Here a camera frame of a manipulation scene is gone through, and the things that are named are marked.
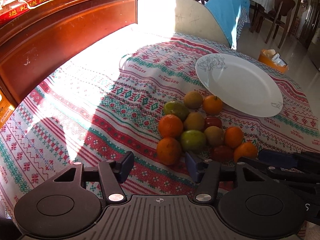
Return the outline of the orange mandarin by plate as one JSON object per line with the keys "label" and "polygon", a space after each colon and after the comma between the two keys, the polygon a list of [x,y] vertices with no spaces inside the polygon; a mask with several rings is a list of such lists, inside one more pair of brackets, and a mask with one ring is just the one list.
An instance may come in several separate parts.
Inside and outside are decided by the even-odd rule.
{"label": "orange mandarin by plate", "polygon": [[223,101],[215,95],[210,95],[204,98],[202,108],[209,115],[218,115],[223,109]]}

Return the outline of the brown kiwi right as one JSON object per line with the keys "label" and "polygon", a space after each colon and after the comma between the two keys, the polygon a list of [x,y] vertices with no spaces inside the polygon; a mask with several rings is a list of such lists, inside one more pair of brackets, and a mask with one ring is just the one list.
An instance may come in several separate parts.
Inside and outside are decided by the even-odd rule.
{"label": "brown kiwi right", "polygon": [[208,143],[212,146],[220,146],[224,141],[224,132],[221,128],[210,126],[205,129],[204,134]]}

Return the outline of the beige chair back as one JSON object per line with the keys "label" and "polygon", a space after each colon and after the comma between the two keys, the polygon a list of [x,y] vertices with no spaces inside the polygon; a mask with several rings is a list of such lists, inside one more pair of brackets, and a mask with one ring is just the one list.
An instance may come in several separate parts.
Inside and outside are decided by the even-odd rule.
{"label": "beige chair back", "polygon": [[212,13],[195,0],[176,0],[175,31],[231,47]]}

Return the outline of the brown kiwi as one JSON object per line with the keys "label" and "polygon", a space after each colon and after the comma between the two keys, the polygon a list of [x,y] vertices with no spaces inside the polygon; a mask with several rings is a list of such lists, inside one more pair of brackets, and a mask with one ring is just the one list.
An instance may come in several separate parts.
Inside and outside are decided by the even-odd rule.
{"label": "brown kiwi", "polygon": [[221,128],[210,126],[205,129],[204,134],[208,143],[212,146],[220,146],[224,141],[224,132]]}
{"label": "brown kiwi", "polygon": [[198,109],[202,106],[203,97],[197,91],[191,91],[184,96],[184,104],[190,109]]}
{"label": "brown kiwi", "polygon": [[201,131],[204,128],[204,117],[197,112],[190,113],[183,125],[185,130],[195,129]]}

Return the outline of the dark wooden cabinet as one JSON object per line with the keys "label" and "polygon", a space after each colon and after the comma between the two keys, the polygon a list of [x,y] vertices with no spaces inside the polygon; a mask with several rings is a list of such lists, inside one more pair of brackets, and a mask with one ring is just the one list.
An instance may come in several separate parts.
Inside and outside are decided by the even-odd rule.
{"label": "dark wooden cabinet", "polygon": [[1,90],[13,106],[77,53],[138,22],[138,0],[51,0],[1,27]]}

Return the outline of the green citrus top left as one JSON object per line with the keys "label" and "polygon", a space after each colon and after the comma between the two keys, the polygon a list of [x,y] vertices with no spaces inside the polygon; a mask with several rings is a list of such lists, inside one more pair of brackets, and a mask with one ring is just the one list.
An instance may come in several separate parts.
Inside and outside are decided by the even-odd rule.
{"label": "green citrus top left", "polygon": [[169,101],[163,107],[165,115],[172,114],[184,121],[189,115],[189,109],[178,101]]}

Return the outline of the green citrus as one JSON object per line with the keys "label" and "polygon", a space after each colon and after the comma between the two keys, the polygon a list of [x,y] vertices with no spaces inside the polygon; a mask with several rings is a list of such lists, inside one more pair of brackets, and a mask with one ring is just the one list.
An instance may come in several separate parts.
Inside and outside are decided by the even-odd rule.
{"label": "green citrus", "polygon": [[181,145],[186,151],[200,151],[206,145],[206,136],[195,129],[184,131],[181,134]]}
{"label": "green citrus", "polygon": [[189,115],[189,109],[178,101],[169,101],[163,107],[165,115],[172,114],[184,121]]}

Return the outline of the white ceramic plate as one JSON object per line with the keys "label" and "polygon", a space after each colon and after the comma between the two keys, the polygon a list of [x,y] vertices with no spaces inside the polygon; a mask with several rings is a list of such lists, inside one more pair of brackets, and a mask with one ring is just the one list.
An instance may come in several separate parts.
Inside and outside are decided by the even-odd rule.
{"label": "white ceramic plate", "polygon": [[208,91],[242,113],[265,118],[282,110],[283,96],[275,81],[245,59],[207,54],[197,60],[195,70]]}

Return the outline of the red tomato lower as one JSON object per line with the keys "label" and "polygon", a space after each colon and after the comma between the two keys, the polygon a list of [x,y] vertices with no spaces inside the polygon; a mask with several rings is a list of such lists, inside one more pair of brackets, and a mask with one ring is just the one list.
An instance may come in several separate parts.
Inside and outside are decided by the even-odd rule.
{"label": "red tomato lower", "polygon": [[221,163],[232,161],[233,160],[233,149],[226,145],[220,145],[218,147],[215,147],[210,152],[210,157],[214,161],[218,161]]}

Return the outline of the orange box at left edge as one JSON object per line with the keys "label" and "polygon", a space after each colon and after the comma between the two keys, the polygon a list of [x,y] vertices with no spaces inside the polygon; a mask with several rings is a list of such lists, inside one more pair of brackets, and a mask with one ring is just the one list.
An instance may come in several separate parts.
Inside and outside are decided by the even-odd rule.
{"label": "orange box at left edge", "polygon": [[10,103],[4,93],[0,91],[0,128],[3,127],[14,110],[14,106]]}

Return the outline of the patterned red green tablecloth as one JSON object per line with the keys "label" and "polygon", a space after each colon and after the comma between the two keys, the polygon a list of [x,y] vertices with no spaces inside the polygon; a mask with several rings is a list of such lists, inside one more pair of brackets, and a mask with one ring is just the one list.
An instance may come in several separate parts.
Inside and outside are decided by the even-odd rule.
{"label": "patterned red green tablecloth", "polygon": [[[198,188],[185,164],[187,152],[212,159],[218,146],[186,151],[164,165],[156,153],[158,123],[169,101],[214,95],[197,77],[207,54],[245,59],[277,84],[283,107],[272,117],[242,113],[223,102],[218,115],[189,109],[238,127],[244,142],[281,153],[319,154],[318,120],[297,83],[259,61],[216,42],[174,34],[139,44],[121,29],[62,64],[41,81],[1,128],[1,201],[22,239],[292,239],[306,222],[303,200],[268,179],[269,203],[196,203]],[[120,184],[122,203],[54,203],[53,179],[74,162],[97,167],[134,154]]]}

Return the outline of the orange mandarin upper left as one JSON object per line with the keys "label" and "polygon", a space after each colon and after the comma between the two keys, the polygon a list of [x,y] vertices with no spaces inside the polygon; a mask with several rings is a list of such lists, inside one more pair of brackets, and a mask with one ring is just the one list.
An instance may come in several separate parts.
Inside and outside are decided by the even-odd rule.
{"label": "orange mandarin upper left", "polygon": [[177,138],[182,134],[183,128],[183,122],[173,114],[163,116],[158,123],[158,131],[163,138]]}

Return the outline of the brown kiwi centre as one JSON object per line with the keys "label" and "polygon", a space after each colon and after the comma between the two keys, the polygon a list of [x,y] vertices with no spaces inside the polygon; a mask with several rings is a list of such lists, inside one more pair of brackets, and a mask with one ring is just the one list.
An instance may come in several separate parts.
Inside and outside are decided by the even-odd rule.
{"label": "brown kiwi centre", "polygon": [[190,113],[183,125],[185,130],[195,129],[201,131],[204,128],[204,117],[197,112]]}

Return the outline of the red tomato upper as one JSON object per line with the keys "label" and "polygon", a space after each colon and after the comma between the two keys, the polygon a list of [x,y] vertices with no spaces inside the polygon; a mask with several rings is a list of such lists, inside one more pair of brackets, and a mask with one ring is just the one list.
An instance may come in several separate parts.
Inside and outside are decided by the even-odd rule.
{"label": "red tomato upper", "polygon": [[222,121],[217,117],[213,117],[213,116],[206,117],[204,119],[204,129],[207,129],[208,127],[211,127],[211,126],[222,128]]}

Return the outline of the brown kiwi top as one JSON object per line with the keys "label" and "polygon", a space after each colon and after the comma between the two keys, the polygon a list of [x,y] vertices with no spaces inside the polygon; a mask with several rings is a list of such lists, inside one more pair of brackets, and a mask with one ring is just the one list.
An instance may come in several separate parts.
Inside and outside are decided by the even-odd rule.
{"label": "brown kiwi top", "polygon": [[202,106],[203,97],[197,91],[191,91],[184,96],[184,104],[190,109],[198,109]]}

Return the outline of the orange waste bin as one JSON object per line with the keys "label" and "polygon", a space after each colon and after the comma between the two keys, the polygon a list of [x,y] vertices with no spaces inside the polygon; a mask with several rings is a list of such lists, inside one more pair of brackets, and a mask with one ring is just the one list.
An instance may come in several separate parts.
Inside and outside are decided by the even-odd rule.
{"label": "orange waste bin", "polygon": [[287,63],[280,57],[274,49],[262,49],[258,61],[273,68],[281,73],[285,73],[289,70]]}

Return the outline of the dark wooden dining chair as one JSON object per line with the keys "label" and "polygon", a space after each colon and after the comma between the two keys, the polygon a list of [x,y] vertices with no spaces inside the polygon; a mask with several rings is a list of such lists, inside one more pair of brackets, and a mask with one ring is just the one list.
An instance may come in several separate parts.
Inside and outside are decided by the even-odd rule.
{"label": "dark wooden dining chair", "polygon": [[265,43],[267,43],[271,37],[274,28],[276,29],[274,31],[272,39],[276,38],[279,28],[283,28],[283,34],[278,45],[278,48],[280,49],[287,35],[289,23],[291,20],[291,13],[295,5],[296,3],[294,0],[274,0],[274,9],[272,9],[269,12],[264,12],[261,10],[258,11],[255,18],[255,22],[251,27],[251,32],[256,31],[257,33],[259,33],[263,20],[267,19],[271,21],[272,25],[268,33],[268,36],[265,40]]}

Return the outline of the orange mandarin right middle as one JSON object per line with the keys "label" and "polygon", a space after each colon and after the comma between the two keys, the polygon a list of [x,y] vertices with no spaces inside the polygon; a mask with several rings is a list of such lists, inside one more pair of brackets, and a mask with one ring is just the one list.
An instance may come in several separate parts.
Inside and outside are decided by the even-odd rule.
{"label": "orange mandarin right middle", "polygon": [[237,148],[244,139],[243,131],[238,127],[229,127],[225,130],[224,143],[230,148]]}

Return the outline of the red tomato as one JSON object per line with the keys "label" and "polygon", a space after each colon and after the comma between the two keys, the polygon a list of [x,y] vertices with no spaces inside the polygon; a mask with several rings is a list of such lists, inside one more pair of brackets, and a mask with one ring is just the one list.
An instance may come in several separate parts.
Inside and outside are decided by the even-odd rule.
{"label": "red tomato", "polygon": [[220,145],[218,147],[215,147],[210,152],[210,157],[214,161],[218,161],[221,163],[232,161],[233,160],[233,149],[226,145]]}
{"label": "red tomato", "polygon": [[204,119],[204,129],[207,129],[208,127],[211,127],[211,126],[222,128],[222,121],[217,117],[213,117],[213,116],[206,117]]}

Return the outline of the blue shirt on chair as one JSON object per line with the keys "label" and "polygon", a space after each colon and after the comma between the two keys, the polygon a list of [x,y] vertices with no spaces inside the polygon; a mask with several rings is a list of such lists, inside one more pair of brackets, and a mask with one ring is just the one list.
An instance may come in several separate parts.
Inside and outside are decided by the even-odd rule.
{"label": "blue shirt on chair", "polygon": [[241,34],[239,28],[244,23],[240,20],[242,14],[249,12],[249,0],[195,0],[203,4],[214,16],[221,27],[232,49],[237,48]]}

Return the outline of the orange mandarin far right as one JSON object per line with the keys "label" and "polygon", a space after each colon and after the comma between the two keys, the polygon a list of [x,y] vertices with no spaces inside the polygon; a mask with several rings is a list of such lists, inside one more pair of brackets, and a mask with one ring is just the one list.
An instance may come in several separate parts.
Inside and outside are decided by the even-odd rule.
{"label": "orange mandarin far right", "polygon": [[241,157],[255,159],[257,155],[258,149],[256,146],[251,142],[244,142],[234,150],[233,161],[237,163]]}

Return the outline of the orange mandarin front left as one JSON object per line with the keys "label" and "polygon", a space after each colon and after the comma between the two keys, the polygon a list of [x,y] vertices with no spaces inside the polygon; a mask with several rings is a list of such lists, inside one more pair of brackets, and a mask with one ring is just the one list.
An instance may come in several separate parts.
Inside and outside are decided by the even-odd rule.
{"label": "orange mandarin front left", "polygon": [[156,153],[158,160],[162,164],[170,166],[180,160],[182,148],[175,138],[166,137],[157,144]]}

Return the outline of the green citrus lower middle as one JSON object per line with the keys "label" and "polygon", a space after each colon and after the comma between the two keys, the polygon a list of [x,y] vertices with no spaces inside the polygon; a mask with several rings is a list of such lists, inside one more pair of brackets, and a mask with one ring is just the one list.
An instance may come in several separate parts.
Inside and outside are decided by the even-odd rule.
{"label": "green citrus lower middle", "polygon": [[200,151],[206,145],[206,136],[195,129],[184,131],[181,134],[181,145],[186,151]]}

